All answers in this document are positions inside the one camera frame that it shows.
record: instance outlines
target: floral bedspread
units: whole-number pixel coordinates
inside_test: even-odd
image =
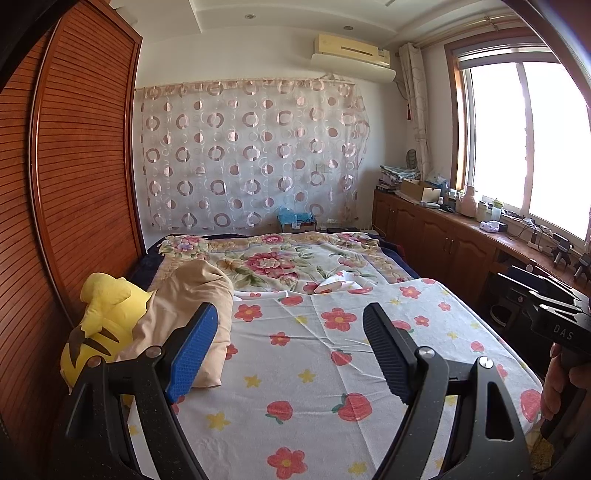
[[[234,302],[222,385],[193,389],[173,406],[210,479],[372,478],[406,411],[390,393],[363,331],[363,308],[374,301],[417,345],[470,364],[481,355],[493,359],[524,432],[534,430],[538,379],[434,280],[363,293],[283,291]],[[439,472],[455,408],[456,397],[447,397],[423,478]],[[128,424],[142,473],[158,478],[135,406]]]
[[[382,252],[377,240],[360,232],[282,233],[225,240],[171,235],[158,251],[165,258],[151,290],[182,262],[195,258],[219,267],[240,291],[311,294],[319,283],[338,271],[351,272],[376,285],[412,279]]]

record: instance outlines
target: human hand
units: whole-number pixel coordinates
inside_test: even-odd
[[[542,416],[546,420],[552,420],[554,415],[560,411],[560,394],[566,386],[567,378],[575,387],[583,388],[587,391],[591,390],[591,364],[572,368],[567,377],[567,372],[560,365],[561,352],[562,347],[560,345],[557,343],[552,345],[550,349],[552,360],[546,373],[546,380],[540,401]]]

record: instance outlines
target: plastic container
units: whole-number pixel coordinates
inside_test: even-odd
[[[488,207],[484,202],[478,202],[478,208],[476,209],[476,221],[486,222],[486,211]]]
[[[495,199],[495,201],[492,202],[491,220],[496,220],[497,222],[500,222],[502,210],[503,210],[503,202],[499,202],[499,199]]]

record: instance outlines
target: beige pillowcase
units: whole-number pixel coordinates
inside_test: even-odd
[[[232,282],[203,260],[178,267],[148,300],[146,314],[133,329],[134,341],[116,361],[136,358],[152,345],[163,345],[170,333],[185,326],[199,306],[208,301],[217,308],[217,332],[193,382],[193,387],[218,387],[232,327]]]

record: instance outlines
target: white curtain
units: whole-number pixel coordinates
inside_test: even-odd
[[[407,43],[398,50],[402,64],[402,76],[406,88],[408,106],[410,108],[411,123],[414,139],[417,142],[417,163],[424,180],[433,166],[427,143],[427,129],[429,115],[427,109],[427,82],[425,68],[420,48]]]
[[[161,230],[268,231],[280,206],[320,225],[356,220],[369,123],[354,84],[224,80],[138,97],[147,200]]]

